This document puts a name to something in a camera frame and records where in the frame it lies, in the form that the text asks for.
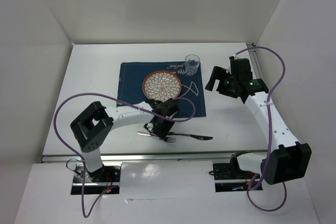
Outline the silver fork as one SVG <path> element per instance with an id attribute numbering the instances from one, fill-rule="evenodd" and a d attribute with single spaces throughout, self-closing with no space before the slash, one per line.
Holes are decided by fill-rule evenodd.
<path id="1" fill-rule="evenodd" d="M 141 135 L 141 136 L 148 136 L 148 137 L 154 137 L 154 138 L 158 138 L 161 141 L 165 141 L 167 143 L 175 143 L 176 139 L 173 137 L 164 137 L 164 138 L 160 138 L 154 134 L 150 134 L 150 133 L 146 133 L 146 132 L 137 132 L 137 135 Z"/>

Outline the clear drinking glass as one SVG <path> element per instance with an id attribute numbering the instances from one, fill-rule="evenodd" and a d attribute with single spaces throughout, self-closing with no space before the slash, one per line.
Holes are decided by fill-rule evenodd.
<path id="1" fill-rule="evenodd" d="M 185 72 L 189 76 L 197 73 L 200 65 L 200 58 L 197 55 L 190 54 L 185 57 Z"/>

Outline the floral ceramic plate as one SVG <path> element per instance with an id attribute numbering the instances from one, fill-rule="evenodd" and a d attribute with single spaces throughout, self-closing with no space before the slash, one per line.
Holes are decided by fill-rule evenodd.
<path id="1" fill-rule="evenodd" d="M 150 73 L 143 81 L 142 91 L 148 99 L 165 102 L 177 98 L 182 83 L 179 77 L 170 71 L 160 70 Z"/>

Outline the blue fish placemat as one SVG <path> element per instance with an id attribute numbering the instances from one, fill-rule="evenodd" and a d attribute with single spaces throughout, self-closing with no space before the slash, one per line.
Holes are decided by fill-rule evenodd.
<path id="1" fill-rule="evenodd" d="M 142 85 L 145 78 L 156 71 L 170 71 L 178 76 L 182 88 L 178 95 L 193 102 L 196 108 L 195 117 L 205 117 L 204 88 L 201 67 L 197 73 L 189 76 L 185 73 L 185 62 L 123 62 L 120 67 L 118 99 L 130 104 L 138 104 L 146 100 Z"/>

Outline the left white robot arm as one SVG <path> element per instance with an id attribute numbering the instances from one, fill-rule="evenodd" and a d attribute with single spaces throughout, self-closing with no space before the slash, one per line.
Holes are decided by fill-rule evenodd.
<path id="1" fill-rule="evenodd" d="M 151 135 L 166 140 L 174 125 L 167 119 L 171 119 L 178 111 L 173 99 L 165 102 L 149 99 L 118 108 L 107 108 L 99 101 L 91 103 L 70 125 L 86 162 L 85 176 L 93 182 L 103 177 L 100 146 L 110 131 L 143 123 Z"/>

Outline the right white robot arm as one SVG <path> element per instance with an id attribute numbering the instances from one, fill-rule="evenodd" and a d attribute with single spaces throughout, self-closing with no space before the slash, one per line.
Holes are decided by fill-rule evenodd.
<path id="1" fill-rule="evenodd" d="M 255 79 L 248 59 L 230 57 L 228 69 L 215 66 L 205 89 L 212 91 L 218 81 L 217 92 L 240 98 L 260 126 L 268 144 L 267 154 L 240 152 L 233 154 L 229 172 L 235 178 L 246 172 L 258 174 L 270 185 L 305 176 L 312 150 L 300 143 L 286 126 L 262 79 Z"/>

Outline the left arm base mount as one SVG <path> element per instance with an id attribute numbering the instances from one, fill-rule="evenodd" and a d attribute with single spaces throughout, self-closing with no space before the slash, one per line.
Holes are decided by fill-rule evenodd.
<path id="1" fill-rule="evenodd" d="M 85 195 L 99 195 L 104 190 L 107 190 L 106 194 L 108 195 L 119 194 L 121 177 L 120 164 L 107 164 L 97 172 L 91 173 L 87 169 L 84 171 L 81 160 L 71 158 L 66 162 L 66 168 L 73 173 L 71 186 L 72 195 L 81 194 L 83 178 L 85 178 Z"/>

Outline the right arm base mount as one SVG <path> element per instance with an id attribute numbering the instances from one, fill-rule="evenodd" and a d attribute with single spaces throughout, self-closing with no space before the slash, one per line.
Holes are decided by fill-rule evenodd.
<path id="1" fill-rule="evenodd" d="M 261 155 L 261 159 L 266 157 L 265 152 L 241 151 L 233 153 L 229 161 L 213 163 L 213 168 L 208 172 L 215 181 L 216 192 L 246 191 L 252 177 L 256 174 L 254 170 L 241 170 L 237 157 L 244 154 Z"/>

